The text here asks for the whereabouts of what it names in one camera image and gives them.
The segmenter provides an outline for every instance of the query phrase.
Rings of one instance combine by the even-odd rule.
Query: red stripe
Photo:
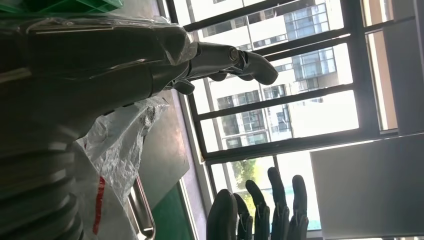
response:
[[[100,219],[102,218],[102,202],[105,193],[105,179],[100,176],[98,182],[97,197],[95,198],[95,220],[93,225],[93,233],[97,235],[99,232]]]

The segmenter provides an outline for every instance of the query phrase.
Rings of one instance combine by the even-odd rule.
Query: robotic arm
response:
[[[203,76],[265,85],[278,76],[260,55],[191,42],[167,23],[107,15],[0,21],[2,240],[83,238],[73,179],[63,173],[74,161],[70,144],[98,116],[162,90],[191,94],[190,81]]]

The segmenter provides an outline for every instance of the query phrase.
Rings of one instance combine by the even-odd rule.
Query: tree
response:
[[[256,180],[255,164],[256,159],[236,161],[231,164],[232,170],[234,171],[235,183],[239,190],[246,188],[245,185],[247,180]],[[252,196],[247,191],[239,192],[238,194],[246,203],[250,214],[254,216],[255,204],[253,203]]]
[[[256,180],[255,163],[256,159],[249,159],[243,161],[236,161],[231,164],[238,189],[245,189],[245,184],[247,180]]]

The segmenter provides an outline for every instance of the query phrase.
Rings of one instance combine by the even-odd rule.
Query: green crate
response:
[[[121,0],[24,0],[24,3],[33,13],[107,13],[123,6]]]

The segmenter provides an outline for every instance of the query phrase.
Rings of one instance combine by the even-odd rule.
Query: window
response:
[[[292,59],[297,80],[336,72],[334,51],[331,47],[301,54]]]
[[[277,72],[283,72],[283,71],[293,69],[293,64],[291,63],[283,64],[283,65],[275,66],[274,68],[275,70],[277,70]]]
[[[303,8],[284,15],[288,40],[295,40],[329,30],[326,5]]]
[[[197,24],[184,27],[193,31],[199,41],[254,50],[272,60],[278,77],[271,85],[238,77],[220,82],[208,78],[192,81],[196,89],[187,98],[193,110],[194,130],[202,138],[198,141],[201,155],[213,176],[219,176],[211,182],[218,191],[227,188],[239,193],[253,214],[254,205],[244,188],[247,179],[258,183],[272,208],[268,167],[280,167],[290,203],[291,177],[301,174],[311,196],[308,229],[320,229],[309,152],[305,149],[380,136],[369,56],[364,47],[367,36],[363,33],[375,33],[381,26],[364,26],[366,16],[359,10],[367,0],[296,0],[281,5],[273,1],[232,1],[234,8],[211,13],[220,15],[212,21],[202,21],[210,17],[212,4],[194,4],[192,14]],[[383,2],[380,1],[380,11],[390,13],[393,9]],[[230,20],[238,11],[222,14],[238,6],[253,5],[255,9],[250,12],[255,13],[244,16],[244,20]],[[211,27],[206,23],[216,23],[219,18],[230,21],[230,27],[214,27],[211,34],[220,34],[215,37],[201,34],[200,30]],[[397,23],[389,21],[384,26],[392,24]],[[282,49],[291,45],[285,42],[301,38],[293,43],[295,48]]]
[[[278,99],[286,96],[286,87],[284,85],[272,86],[263,89],[265,99]]]
[[[248,145],[264,144],[268,142],[266,133],[247,135]]]
[[[235,25],[235,28],[241,28],[243,26],[246,26],[246,18],[239,17],[234,19],[234,25]]]
[[[348,47],[345,43],[342,43],[333,47],[275,60],[271,62],[271,64],[277,72],[279,72],[276,83],[285,87],[285,97],[318,89],[335,87],[338,85],[351,84],[353,82],[353,78],[349,61]],[[239,89],[240,86],[243,86],[243,89],[252,92],[257,91],[257,96],[254,98],[255,101],[260,102],[267,100],[264,91],[261,92],[260,89],[264,90],[269,86],[260,86],[258,82],[254,80],[244,81],[239,77],[231,77],[230,79],[220,82],[208,79],[208,82],[210,95],[213,100],[218,103],[223,100],[221,99],[218,101],[217,99],[234,94],[236,89]],[[192,83],[198,90],[201,90],[201,87],[204,87],[202,79],[192,81]],[[195,90],[194,101],[196,102],[196,106],[193,107],[197,108],[198,112],[210,112],[209,108],[205,109],[206,106],[209,106],[205,92],[201,93],[196,92]],[[229,105],[226,108],[232,108],[240,105],[239,100],[236,99],[235,96],[232,98],[232,102],[234,105]],[[216,107],[216,110],[223,109],[221,106]]]
[[[244,44],[241,46],[236,47],[238,50],[242,50],[242,51],[251,51],[252,50],[252,45],[250,43],[248,44]]]
[[[287,40],[287,36],[285,34],[282,34],[282,35],[273,36],[273,37],[270,37],[270,38],[267,38],[267,39],[264,39],[264,40],[255,41],[253,43],[253,46],[255,48],[260,48],[260,47],[264,47],[266,45],[275,44],[275,43],[282,42],[282,41],[285,41],[285,40]]]
[[[362,0],[365,24],[371,26],[393,20],[393,0]]]
[[[250,15],[247,16],[247,19],[249,20],[249,24],[258,23],[258,22],[262,21],[261,13],[256,12],[256,13],[250,14]]]
[[[215,34],[221,34],[236,28],[241,28],[243,26],[246,26],[246,19],[244,17],[239,17],[233,20],[225,21],[213,26],[203,28],[202,32],[203,32],[203,36],[206,38],[206,37],[210,37]]]
[[[380,128],[381,130],[397,129],[398,120],[383,32],[378,31],[367,35],[367,41],[377,96]]]
[[[228,138],[225,141],[228,149],[240,148],[242,146],[242,140],[240,137]]]
[[[268,10],[265,10],[264,12],[264,15],[265,15],[265,19],[271,19],[271,18],[273,18],[274,17],[274,9],[268,9]]]

